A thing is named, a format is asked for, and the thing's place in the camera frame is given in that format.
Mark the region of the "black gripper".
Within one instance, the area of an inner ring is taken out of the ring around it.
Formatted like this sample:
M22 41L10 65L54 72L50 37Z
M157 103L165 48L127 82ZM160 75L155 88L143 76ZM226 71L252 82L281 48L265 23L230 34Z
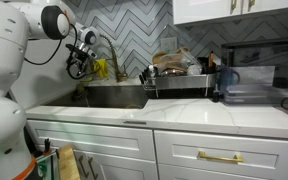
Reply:
M67 66L76 65L77 67L83 67L89 60L96 57L96 54L88 46L76 47L73 44L66 44L65 47L70 51L66 60Z

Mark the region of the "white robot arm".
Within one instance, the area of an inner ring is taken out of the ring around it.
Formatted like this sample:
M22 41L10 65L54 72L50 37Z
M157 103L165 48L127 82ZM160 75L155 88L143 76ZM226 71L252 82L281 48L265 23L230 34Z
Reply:
M20 77L28 41L63 40L70 33L88 46L100 37L96 28L77 22L63 0L0 0L0 180L24 180L36 164L25 142L25 110L6 97Z

